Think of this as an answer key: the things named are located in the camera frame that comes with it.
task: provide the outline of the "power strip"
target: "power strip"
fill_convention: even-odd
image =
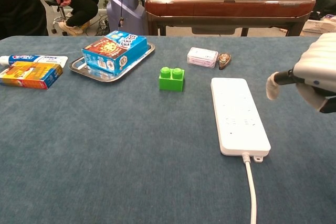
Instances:
[[[271,146],[246,80],[213,78],[211,90],[221,153],[262,162]]]

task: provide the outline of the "toy block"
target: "toy block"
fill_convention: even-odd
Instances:
[[[184,81],[184,70],[181,68],[163,67],[160,70],[160,90],[182,91]]]

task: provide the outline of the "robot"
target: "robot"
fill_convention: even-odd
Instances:
[[[110,0],[107,4],[110,30],[122,30],[136,35],[147,35],[146,13],[139,0]]]
[[[273,73],[266,82],[268,99],[278,97],[280,85],[293,83],[317,111],[336,112],[336,33],[321,35],[292,69]]]

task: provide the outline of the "silver tray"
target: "silver tray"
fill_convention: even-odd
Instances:
[[[70,67],[70,70],[72,70],[73,72],[82,74],[86,77],[95,79],[97,81],[102,81],[102,82],[116,81],[120,79],[121,77],[123,77],[127,72],[132,70],[138,63],[140,63],[144,58],[146,58],[148,55],[150,55],[155,50],[154,44],[148,43],[147,45],[148,45],[147,52],[143,56],[141,56],[138,60],[130,64],[124,70],[122,70],[119,74],[108,73],[98,68],[88,66],[85,63],[84,57],[81,57],[73,61],[69,67]]]

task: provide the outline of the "sneaker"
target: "sneaker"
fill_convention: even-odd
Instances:
[[[71,35],[78,35],[82,34],[83,30],[80,29],[77,26],[67,26],[65,22],[58,23],[59,28],[61,28],[63,31],[66,31],[67,33],[70,33]]]

